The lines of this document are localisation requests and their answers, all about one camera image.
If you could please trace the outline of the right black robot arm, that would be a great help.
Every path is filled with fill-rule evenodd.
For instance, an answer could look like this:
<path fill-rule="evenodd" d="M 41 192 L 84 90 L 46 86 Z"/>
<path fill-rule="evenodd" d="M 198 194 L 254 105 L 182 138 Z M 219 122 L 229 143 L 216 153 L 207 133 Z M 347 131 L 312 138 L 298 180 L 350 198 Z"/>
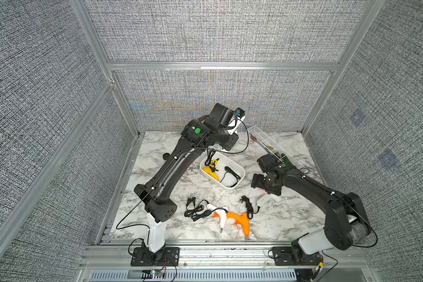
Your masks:
<path fill-rule="evenodd" d="M 363 202 L 355 193 L 332 190 L 307 176 L 304 169 L 270 154 L 258 158 L 257 164 L 262 173 L 253 176 L 251 187 L 276 196 L 282 194 L 282 188 L 289 188 L 325 214 L 323 228 L 292 242 L 291 257 L 294 261 L 300 262 L 324 250 L 347 250 L 373 233 Z"/>

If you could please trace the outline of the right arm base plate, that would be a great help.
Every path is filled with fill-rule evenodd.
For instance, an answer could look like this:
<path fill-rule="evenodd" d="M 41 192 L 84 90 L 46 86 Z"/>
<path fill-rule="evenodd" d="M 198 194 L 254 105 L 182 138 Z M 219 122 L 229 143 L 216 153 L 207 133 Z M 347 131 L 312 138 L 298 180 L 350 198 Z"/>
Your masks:
<path fill-rule="evenodd" d="M 274 247 L 270 250 L 276 266 L 313 266 L 323 262 L 323 257 L 314 253 L 307 255 L 296 247 Z"/>

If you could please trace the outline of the yellow glue gun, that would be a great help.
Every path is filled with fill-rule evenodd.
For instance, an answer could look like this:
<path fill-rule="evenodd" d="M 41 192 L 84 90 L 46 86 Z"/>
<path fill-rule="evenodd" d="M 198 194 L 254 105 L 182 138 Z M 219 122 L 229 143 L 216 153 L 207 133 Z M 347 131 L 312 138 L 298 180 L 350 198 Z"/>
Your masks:
<path fill-rule="evenodd" d="M 204 168 L 203 168 L 204 173 L 209 175 L 216 181 L 219 180 L 219 177 L 217 175 L 217 172 L 219 170 L 216 168 L 218 162 L 219 162 L 219 158 L 215 160 L 206 159 L 204 162 Z"/>

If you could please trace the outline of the white storage box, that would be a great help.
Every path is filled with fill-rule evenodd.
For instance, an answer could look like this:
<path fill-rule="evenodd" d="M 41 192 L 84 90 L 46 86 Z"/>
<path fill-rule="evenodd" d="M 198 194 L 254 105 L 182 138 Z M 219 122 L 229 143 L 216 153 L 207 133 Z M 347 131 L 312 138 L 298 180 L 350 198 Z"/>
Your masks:
<path fill-rule="evenodd" d="M 209 175 L 205 174 L 203 171 L 204 168 L 204 162 L 206 159 L 208 159 L 208 156 L 204 157 L 199 165 L 200 172 L 208 178 L 213 184 L 218 185 L 223 190 L 233 190 L 237 188 L 239 184 L 241 184 L 242 180 L 246 176 L 246 171 L 244 168 L 236 163 L 235 161 L 231 160 L 229 157 L 227 157 L 225 154 L 216 152 L 211 160 L 215 160 L 219 158 L 219 162 L 216 166 L 216 168 L 219 170 L 217 172 L 217 175 L 219 177 L 219 180 L 216 181 Z"/>

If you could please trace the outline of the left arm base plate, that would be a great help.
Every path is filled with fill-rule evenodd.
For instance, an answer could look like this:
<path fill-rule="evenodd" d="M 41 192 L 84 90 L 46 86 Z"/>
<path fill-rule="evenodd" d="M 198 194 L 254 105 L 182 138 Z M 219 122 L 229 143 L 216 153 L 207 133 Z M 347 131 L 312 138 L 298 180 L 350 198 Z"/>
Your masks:
<path fill-rule="evenodd" d="M 137 247 L 133 250 L 130 265 L 132 267 L 148 267 L 167 265 L 177 267 L 180 259 L 179 247 L 163 247 L 152 253 L 146 247 Z"/>

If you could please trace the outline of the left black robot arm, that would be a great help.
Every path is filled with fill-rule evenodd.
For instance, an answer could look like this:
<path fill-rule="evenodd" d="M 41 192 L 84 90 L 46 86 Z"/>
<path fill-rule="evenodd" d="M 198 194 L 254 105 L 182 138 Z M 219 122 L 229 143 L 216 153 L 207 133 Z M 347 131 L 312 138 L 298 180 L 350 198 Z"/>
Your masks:
<path fill-rule="evenodd" d="M 144 204 L 148 215 L 149 235 L 144 246 L 152 254 L 165 247 L 167 221 L 174 215 L 177 205 L 170 195 L 189 166 L 203 152 L 220 146 L 220 153 L 231 154 L 238 141 L 236 130 L 243 123 L 245 111 L 231 110 L 217 103 L 208 115 L 191 120 L 182 130 L 173 152 L 154 177 L 145 184 L 137 184 L 135 194 Z"/>

